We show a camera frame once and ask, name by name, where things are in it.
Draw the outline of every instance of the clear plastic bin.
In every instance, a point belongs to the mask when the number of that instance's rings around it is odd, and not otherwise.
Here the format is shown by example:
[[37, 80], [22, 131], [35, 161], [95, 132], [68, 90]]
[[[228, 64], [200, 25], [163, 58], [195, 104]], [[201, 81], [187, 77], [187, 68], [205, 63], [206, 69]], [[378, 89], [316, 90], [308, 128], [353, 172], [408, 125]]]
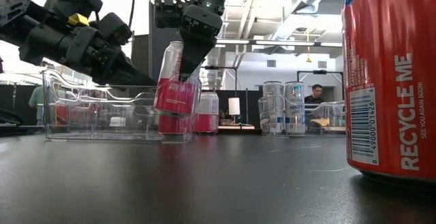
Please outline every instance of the clear plastic bin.
[[345, 135], [345, 103], [343, 101], [306, 104], [306, 134]]
[[263, 135], [286, 136], [285, 97], [269, 95], [258, 100]]
[[46, 137], [75, 140], [189, 141], [195, 114], [162, 114], [156, 87], [77, 85], [44, 72]]
[[[289, 104], [295, 105], [282, 96], [267, 96], [258, 100], [260, 127], [263, 135], [292, 136], [287, 131], [285, 110]], [[345, 104], [343, 101], [321, 104], [305, 104], [303, 135], [345, 135]]]

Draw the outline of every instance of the red label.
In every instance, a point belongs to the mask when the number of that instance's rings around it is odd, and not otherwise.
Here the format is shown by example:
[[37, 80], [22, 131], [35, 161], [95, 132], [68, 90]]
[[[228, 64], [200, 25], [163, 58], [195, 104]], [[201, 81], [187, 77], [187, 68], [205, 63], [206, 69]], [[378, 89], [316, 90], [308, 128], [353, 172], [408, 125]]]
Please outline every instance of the red label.
[[177, 118], [168, 115], [159, 116], [159, 132], [164, 134], [187, 134], [192, 133], [193, 116]]
[[436, 0], [344, 7], [347, 158], [362, 170], [436, 179]]
[[211, 114], [199, 114], [196, 120], [195, 131], [200, 133], [217, 133], [218, 116]]
[[161, 78], [157, 85], [157, 110], [177, 114], [192, 114], [196, 87], [189, 82]]

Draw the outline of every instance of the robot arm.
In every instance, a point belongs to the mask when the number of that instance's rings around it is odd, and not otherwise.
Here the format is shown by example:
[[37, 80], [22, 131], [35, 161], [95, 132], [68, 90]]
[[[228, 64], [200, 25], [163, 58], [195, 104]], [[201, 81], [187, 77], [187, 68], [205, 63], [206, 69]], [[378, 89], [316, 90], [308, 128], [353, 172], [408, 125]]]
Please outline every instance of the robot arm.
[[215, 47], [225, 0], [155, 0], [159, 28], [177, 28], [183, 41], [181, 73], [191, 74]]
[[154, 85], [121, 50], [131, 31], [116, 14], [87, 21], [101, 7], [100, 0], [47, 0], [44, 7], [0, 0], [0, 39], [19, 46], [20, 59], [34, 65], [46, 57], [98, 84]]

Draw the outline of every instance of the man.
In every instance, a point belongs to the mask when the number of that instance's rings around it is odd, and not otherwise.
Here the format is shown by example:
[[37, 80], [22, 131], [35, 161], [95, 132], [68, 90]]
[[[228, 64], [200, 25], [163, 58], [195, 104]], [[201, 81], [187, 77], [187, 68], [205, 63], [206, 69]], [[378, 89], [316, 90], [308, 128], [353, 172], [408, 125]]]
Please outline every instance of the man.
[[320, 84], [315, 84], [312, 86], [312, 95], [305, 97], [305, 104], [320, 104], [324, 100], [321, 98], [322, 86]]
[[3, 59], [0, 57], [0, 74], [3, 73]]
[[31, 108], [36, 108], [36, 119], [38, 126], [43, 125], [42, 123], [42, 108], [44, 106], [44, 87], [38, 86], [33, 90], [32, 96], [30, 96], [29, 106]]

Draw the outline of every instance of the aluminum can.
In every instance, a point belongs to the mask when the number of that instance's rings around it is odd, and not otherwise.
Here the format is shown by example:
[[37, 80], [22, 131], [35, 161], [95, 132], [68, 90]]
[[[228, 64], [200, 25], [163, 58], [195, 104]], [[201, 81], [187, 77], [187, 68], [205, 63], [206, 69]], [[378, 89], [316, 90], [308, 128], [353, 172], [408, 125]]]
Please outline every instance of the aluminum can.
[[436, 182], [436, 0], [345, 0], [348, 163], [372, 176]]
[[285, 125], [288, 135], [306, 133], [305, 87], [302, 82], [285, 83]]
[[198, 104], [195, 131], [217, 133], [219, 123], [219, 98], [215, 92], [202, 93]]
[[160, 112], [191, 115], [195, 111], [194, 101], [201, 90], [200, 66], [187, 81], [179, 81], [179, 76], [184, 75], [180, 74], [182, 51], [182, 42], [171, 42], [165, 49], [155, 97], [155, 109]]
[[278, 81], [265, 82], [262, 87], [263, 97], [266, 98], [266, 110], [269, 117], [270, 133], [281, 133], [285, 130], [283, 85]]
[[167, 114], [159, 115], [159, 133], [167, 137], [190, 138], [193, 133], [193, 122], [196, 115], [177, 117]]

